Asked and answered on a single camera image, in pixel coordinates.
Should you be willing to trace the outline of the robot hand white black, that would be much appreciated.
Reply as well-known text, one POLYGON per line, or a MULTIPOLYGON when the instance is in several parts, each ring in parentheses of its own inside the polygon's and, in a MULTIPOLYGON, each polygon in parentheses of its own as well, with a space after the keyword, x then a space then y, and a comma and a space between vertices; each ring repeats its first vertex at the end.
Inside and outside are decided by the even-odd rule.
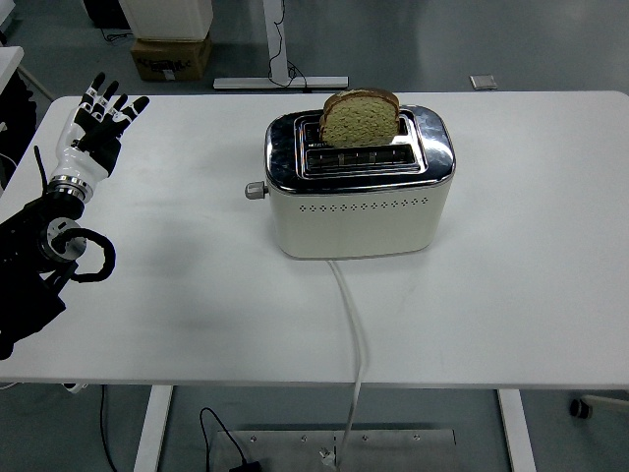
POLYGON ((90 188, 108 178, 117 163, 122 137, 149 104, 141 96, 130 101, 117 93, 119 83, 105 84, 99 73, 71 112, 56 147, 58 166, 53 180, 76 179, 90 188))

